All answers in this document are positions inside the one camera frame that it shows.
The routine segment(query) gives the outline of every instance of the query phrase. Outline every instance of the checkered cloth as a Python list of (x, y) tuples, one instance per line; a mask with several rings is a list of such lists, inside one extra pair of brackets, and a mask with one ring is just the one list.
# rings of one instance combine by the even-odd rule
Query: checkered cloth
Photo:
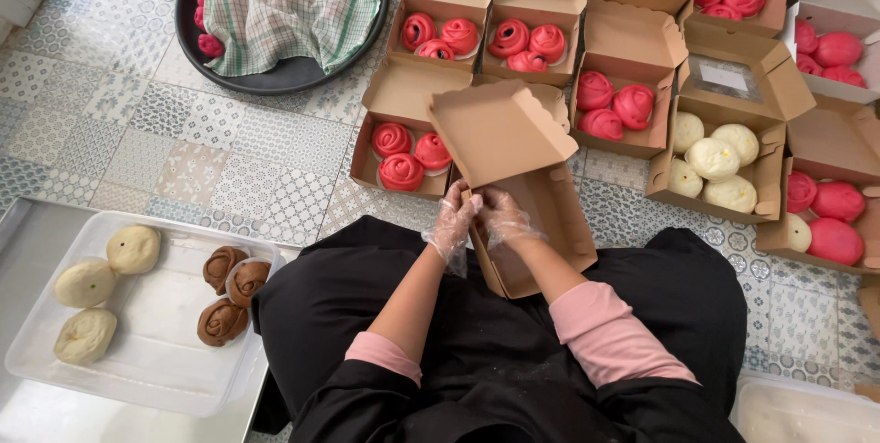
[(208, 66), (240, 77), (311, 56), (330, 73), (363, 44), (379, 8), (380, 0), (205, 0), (205, 28), (226, 48)]

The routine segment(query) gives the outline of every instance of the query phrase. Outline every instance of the pink sleeve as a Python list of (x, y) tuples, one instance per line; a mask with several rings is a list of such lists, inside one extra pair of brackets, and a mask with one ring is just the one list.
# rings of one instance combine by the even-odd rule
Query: pink sleeve
[(601, 282), (579, 284), (550, 304), (560, 343), (571, 349), (596, 388), (649, 376), (697, 382), (632, 311)]
[(400, 347), (384, 336), (362, 331), (345, 352), (345, 360), (357, 359), (397, 372), (422, 387), (422, 368), (409, 360)]

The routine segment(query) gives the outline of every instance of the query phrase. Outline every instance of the hand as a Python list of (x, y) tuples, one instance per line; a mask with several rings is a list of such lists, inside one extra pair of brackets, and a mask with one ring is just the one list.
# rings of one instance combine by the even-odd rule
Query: hand
[(481, 195), (474, 195), (462, 203), (461, 191), (468, 189), (464, 178), (453, 183), (440, 201), (440, 213), (434, 228), (422, 231), (422, 240), (428, 242), (446, 261), (450, 271), (460, 277), (466, 273), (465, 244), (468, 243), (468, 227), (483, 207)]
[(529, 214), (519, 207), (513, 195), (494, 185), (481, 187), (474, 192), (482, 195), (485, 203), (478, 219), (489, 233), (489, 249), (502, 243), (510, 245), (514, 241), (545, 238), (532, 226)]

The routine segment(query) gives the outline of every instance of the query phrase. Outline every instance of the chocolate rose bun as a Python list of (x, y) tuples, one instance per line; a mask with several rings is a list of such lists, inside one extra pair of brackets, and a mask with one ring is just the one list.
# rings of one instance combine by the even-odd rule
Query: chocolate rose bun
[(230, 281), (229, 296), (232, 301), (242, 307), (251, 306), (251, 297), (266, 284), (270, 277), (270, 264), (268, 262), (248, 262), (235, 270), (235, 275)]
[(235, 247), (222, 246), (205, 261), (202, 276), (211, 285), (217, 295), (226, 293), (226, 277), (236, 264), (248, 258), (248, 255)]
[(222, 347), (248, 327), (248, 311), (229, 299), (209, 305), (199, 316), (196, 334), (210, 347)]

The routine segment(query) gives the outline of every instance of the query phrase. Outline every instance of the plastic container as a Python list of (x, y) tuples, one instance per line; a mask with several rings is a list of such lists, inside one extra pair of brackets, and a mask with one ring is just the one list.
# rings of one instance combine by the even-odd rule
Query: plastic container
[[(134, 224), (161, 233), (159, 261), (147, 273), (121, 275), (113, 294), (99, 305), (119, 322), (104, 357), (85, 367), (64, 364), (52, 347), (61, 325), (80, 309), (55, 300), (55, 280), (89, 257), (105, 258), (107, 240)], [(202, 276), (205, 261), (219, 246), (244, 246), (251, 256), (269, 259), (269, 276), (285, 263), (276, 246), (253, 238), (113, 211), (92, 216), (18, 330), (6, 352), (6, 369), (130, 404), (198, 417), (218, 412), (241, 395), (262, 349), (250, 326), (220, 348), (208, 347), (195, 334), (199, 315), (220, 299)]]
[(880, 441), (880, 404), (760, 372), (740, 376), (731, 422), (748, 443)]

